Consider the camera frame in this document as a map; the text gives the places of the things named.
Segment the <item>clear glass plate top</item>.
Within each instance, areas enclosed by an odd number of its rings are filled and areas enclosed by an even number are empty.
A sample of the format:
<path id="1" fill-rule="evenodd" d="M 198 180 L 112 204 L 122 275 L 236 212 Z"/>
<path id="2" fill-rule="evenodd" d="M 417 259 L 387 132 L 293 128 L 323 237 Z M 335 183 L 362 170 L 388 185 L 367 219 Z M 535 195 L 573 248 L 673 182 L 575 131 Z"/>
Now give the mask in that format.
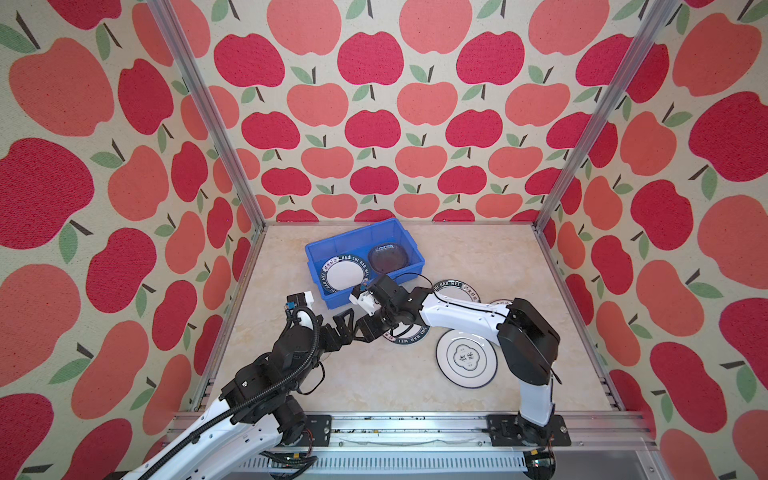
<path id="1" fill-rule="evenodd" d="M 369 251 L 368 263 L 376 273 L 389 274 L 405 268 L 409 264 L 409 256 L 402 245 L 384 243 Z"/>

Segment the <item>blue plastic bin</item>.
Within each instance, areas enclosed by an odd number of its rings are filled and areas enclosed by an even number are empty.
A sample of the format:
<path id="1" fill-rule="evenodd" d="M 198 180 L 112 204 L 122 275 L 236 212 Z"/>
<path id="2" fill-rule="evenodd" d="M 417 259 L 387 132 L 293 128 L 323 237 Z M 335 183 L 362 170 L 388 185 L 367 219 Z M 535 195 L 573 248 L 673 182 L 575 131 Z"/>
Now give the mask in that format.
<path id="1" fill-rule="evenodd" d="M 417 243 L 400 221 L 394 218 L 315 241 L 305 246 L 308 269 L 312 280 L 318 287 L 321 299 L 329 309 L 336 309 L 349 304 L 349 295 L 353 287 L 337 293 L 326 292 L 320 281 L 321 267 L 332 257 L 356 255 L 365 260 L 370 268 L 370 276 L 367 281 L 363 282 L 369 283 L 384 274 L 378 274 L 371 268 L 368 263 L 368 253 L 375 246 L 384 243 L 402 245 L 409 256 L 409 264 L 405 268 L 387 274 L 396 282 L 403 283 L 411 280 L 423 271 L 425 259 Z"/>

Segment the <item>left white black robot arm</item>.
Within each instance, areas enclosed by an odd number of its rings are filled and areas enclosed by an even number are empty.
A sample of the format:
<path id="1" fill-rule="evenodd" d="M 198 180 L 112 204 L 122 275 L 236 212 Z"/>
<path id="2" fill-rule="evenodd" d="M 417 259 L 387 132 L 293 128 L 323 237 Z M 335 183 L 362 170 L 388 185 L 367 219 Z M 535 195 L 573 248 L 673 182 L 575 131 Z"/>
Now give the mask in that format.
<path id="1" fill-rule="evenodd" d="M 335 352 L 354 340 L 354 312 L 332 323 L 307 306 L 290 306 L 272 349 L 242 367 L 219 397 L 179 437 L 120 479 L 222 479 L 258 456 L 279 467 L 277 479 L 296 479 L 314 467 L 320 444 L 298 403 L 301 385 Z"/>

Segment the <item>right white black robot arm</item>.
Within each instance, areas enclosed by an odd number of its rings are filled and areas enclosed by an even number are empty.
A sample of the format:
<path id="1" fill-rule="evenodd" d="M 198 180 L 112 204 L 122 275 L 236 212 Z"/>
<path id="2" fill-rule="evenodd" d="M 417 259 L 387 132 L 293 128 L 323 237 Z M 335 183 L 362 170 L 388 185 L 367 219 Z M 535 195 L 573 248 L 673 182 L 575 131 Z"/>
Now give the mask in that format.
<path id="1" fill-rule="evenodd" d="M 516 298 L 507 305 L 492 305 L 453 299 L 432 288 L 407 290 L 387 275 L 354 287 L 349 300 L 366 312 L 366 342 L 401 324 L 416 324 L 458 330 L 498 345 L 520 382 L 518 416 L 541 428 L 550 423 L 553 366 L 561 338 L 529 301 Z"/>

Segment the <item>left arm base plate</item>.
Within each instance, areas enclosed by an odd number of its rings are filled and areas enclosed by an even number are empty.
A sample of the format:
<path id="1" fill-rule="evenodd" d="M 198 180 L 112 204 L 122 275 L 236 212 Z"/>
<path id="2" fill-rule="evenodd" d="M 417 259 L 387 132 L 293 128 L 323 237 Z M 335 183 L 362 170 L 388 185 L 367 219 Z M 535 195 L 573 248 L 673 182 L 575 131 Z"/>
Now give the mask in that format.
<path id="1" fill-rule="evenodd" d="M 313 447 L 328 447 L 332 433 L 332 420 L 332 415 L 309 415 L 301 436 L 294 442 L 289 443 L 288 446 L 301 448 L 308 448 L 310 445 Z"/>

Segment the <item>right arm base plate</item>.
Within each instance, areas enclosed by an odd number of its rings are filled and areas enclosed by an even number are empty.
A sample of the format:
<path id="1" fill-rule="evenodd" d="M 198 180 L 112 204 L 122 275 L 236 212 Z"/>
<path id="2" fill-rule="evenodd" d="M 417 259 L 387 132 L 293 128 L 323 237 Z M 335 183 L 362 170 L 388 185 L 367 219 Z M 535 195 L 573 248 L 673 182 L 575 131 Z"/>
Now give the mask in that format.
<path id="1" fill-rule="evenodd" d="M 552 415 L 545 426 L 524 419 L 520 414 L 489 414 L 487 431 L 494 447 L 569 447 L 569 430 L 561 415 Z"/>

